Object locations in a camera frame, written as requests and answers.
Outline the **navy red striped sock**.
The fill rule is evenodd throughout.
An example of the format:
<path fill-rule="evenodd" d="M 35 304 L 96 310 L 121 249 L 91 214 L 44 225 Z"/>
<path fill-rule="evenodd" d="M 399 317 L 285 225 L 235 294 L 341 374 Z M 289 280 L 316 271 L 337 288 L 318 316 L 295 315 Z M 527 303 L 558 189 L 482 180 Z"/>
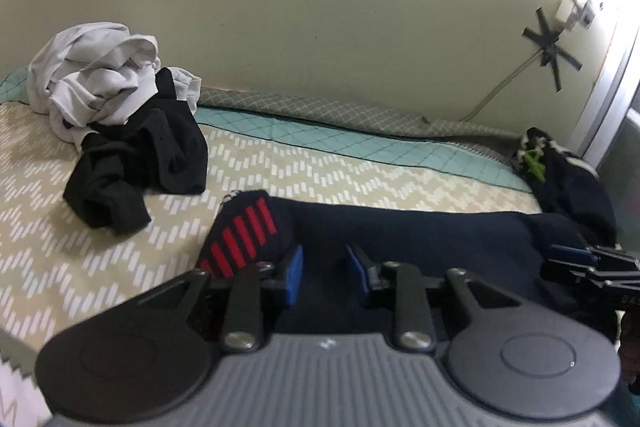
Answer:
<path fill-rule="evenodd" d="M 539 277 L 544 246 L 583 243 L 577 225 L 553 213 L 391 210 L 297 202 L 250 191 L 222 203 L 195 265 L 223 280 L 258 261 L 279 263 L 300 248 L 302 287 L 295 306 L 280 317 L 266 317 L 278 333 L 359 334 L 390 325 L 390 314 L 363 310 L 354 294 L 347 248 L 356 245 L 374 262 L 410 263 L 428 277 L 468 269 L 614 340 L 615 312 L 588 308 Z"/>

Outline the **navy green patterned sock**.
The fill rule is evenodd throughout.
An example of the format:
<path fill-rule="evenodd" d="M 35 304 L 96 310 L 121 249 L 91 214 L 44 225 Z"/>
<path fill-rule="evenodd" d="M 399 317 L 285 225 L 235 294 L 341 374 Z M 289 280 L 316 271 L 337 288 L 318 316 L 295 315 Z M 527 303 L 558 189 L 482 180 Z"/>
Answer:
<path fill-rule="evenodd" d="M 587 161 L 536 127 L 522 135 L 511 161 L 543 212 L 559 213 L 574 221 L 592 245 L 617 243 L 611 199 Z"/>

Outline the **black crumpled garment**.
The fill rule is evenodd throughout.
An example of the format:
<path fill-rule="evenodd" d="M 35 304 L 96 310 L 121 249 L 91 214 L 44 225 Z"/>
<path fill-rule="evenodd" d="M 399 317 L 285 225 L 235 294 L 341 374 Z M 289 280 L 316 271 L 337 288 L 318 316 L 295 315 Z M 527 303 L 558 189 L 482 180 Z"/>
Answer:
<path fill-rule="evenodd" d="M 160 94 L 128 124 L 94 124 L 81 143 L 63 199 L 89 228 L 134 234 L 151 222 L 146 192 L 198 195 L 205 190 L 204 135 L 194 116 L 169 98 L 168 78 L 157 79 Z"/>

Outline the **black tape cross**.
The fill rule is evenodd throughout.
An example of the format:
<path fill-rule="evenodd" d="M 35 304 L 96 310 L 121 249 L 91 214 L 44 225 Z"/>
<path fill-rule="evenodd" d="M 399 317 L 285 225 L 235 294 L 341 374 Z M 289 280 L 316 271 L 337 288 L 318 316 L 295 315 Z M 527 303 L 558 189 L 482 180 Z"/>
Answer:
<path fill-rule="evenodd" d="M 564 50 L 559 45 L 560 35 L 562 29 L 553 29 L 547 17 L 544 15 L 542 8 L 536 9 L 536 17 L 538 20 L 539 30 L 534 31 L 532 28 L 525 27 L 522 32 L 522 36 L 538 46 L 540 52 L 540 66 L 551 68 L 554 87 L 556 92 L 562 90 L 562 81 L 560 76 L 559 59 L 562 58 L 565 62 L 570 64 L 577 72 L 582 70 L 582 62 L 579 62 L 576 57 Z"/>

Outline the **white crumpled garment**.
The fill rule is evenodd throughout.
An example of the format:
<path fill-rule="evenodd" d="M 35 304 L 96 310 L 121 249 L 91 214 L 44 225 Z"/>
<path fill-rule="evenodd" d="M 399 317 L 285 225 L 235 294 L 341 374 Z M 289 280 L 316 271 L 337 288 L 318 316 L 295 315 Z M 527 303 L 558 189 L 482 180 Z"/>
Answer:
<path fill-rule="evenodd" d="M 202 80 L 184 68 L 163 67 L 155 37 L 120 23 L 85 23 L 58 32 L 34 56 L 26 93 L 58 139 L 80 150 L 94 124 L 128 124 L 159 95 L 159 75 L 168 78 L 171 101 L 193 117 Z"/>

